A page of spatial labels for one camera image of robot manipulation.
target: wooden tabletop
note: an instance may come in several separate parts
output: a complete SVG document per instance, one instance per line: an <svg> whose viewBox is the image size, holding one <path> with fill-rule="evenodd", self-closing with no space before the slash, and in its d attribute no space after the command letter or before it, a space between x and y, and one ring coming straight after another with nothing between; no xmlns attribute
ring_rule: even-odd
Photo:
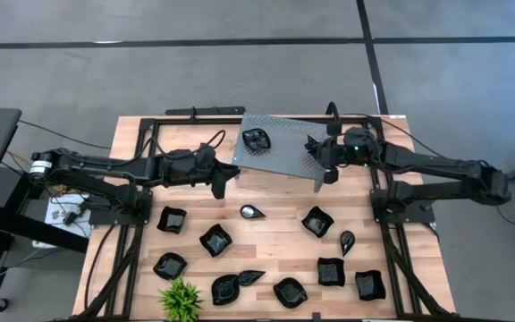
<svg viewBox="0 0 515 322"><path fill-rule="evenodd" d="M140 118L119 118L111 157L133 157ZM386 116L386 120L405 131L409 130L404 116ZM216 154L222 162L230 163L239 128L238 124L163 125L158 139L166 151L176 148L194 149L200 142L207 141L217 131L224 129L226 137ZM384 124L384 135L394 144L414 148L409 137L390 125ZM395 178L412 184L422 183L419 174L403 174ZM123 183L120 180L110 182ZM157 289L166 289L169 283L155 275L152 267L169 251L180 254L188 262L183 275L185 281L195 284L202 291L204 303L199 315L202 319L311 318L312 312L320 312L322 318L395 317L382 237L378 225L373 221L369 203L370 189L369 171L359 166L341 169L339 181L324 185L318 194L313 193L313 182L310 180L248 169L242 170L239 179L227 183L225 199L222 200L214 199L207 186L154 188L151 219L145 227L140 249L131 318L165 318L164 311L156 303L159 299ZM267 215L266 220L243 219L239 211L246 204L263 211ZM156 229L165 206L182 208L188 212L185 226L179 235ZM321 239L301 224L301 219L314 206L321 207L335 221ZM220 224L231 235L233 245L217 258L211 258L198 238L215 224ZM441 306L454 311L437 239L423 225L409 224L405 227L415 273ZM107 227L98 227L90 238L73 314L83 311L90 264L106 230ZM339 236L344 230L351 230L357 239L344 258L346 285L321 286L317 284L317 259L342 257ZM98 257L89 289L90 299L98 294L111 274L117 239L118 227L108 237ZM266 274L253 285L241 287L240 297L234 303L223 307L213 306L210 287L214 280L221 275L238 274L246 269L263 270ZM355 272L370 269L380 270L383 274L387 292L385 300L359 300L354 284ZM401 271L398 272L404 308L410 312L406 280ZM308 293L308 301L296 309L286 309L274 296L272 286L285 277L296 278ZM121 290L124 290L125 285L126 275L122 277L119 286L115 313L122 311Z"/></svg>

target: potted plant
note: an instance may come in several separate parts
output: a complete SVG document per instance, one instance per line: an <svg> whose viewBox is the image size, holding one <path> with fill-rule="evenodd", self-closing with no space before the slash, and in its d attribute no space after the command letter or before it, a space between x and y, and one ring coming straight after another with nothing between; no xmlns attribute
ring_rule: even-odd
<svg viewBox="0 0 515 322"><path fill-rule="evenodd" d="M182 277L172 281L170 290L162 291L162 299L158 300L166 311L168 321L191 322L198 319L199 304L202 302L198 298L199 290L190 283L184 284Z"/></svg>

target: gray metal sheet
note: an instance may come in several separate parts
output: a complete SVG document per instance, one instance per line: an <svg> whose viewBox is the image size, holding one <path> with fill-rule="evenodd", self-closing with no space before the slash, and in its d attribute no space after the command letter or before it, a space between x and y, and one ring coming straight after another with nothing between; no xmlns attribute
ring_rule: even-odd
<svg viewBox="0 0 515 322"><path fill-rule="evenodd" d="M264 130L269 136L272 147L267 152L255 153L246 148L241 133L255 128ZM319 141L326 139L325 125L246 113L241 120L232 164L277 174L323 180L325 169L305 150L308 135Z"/></svg>

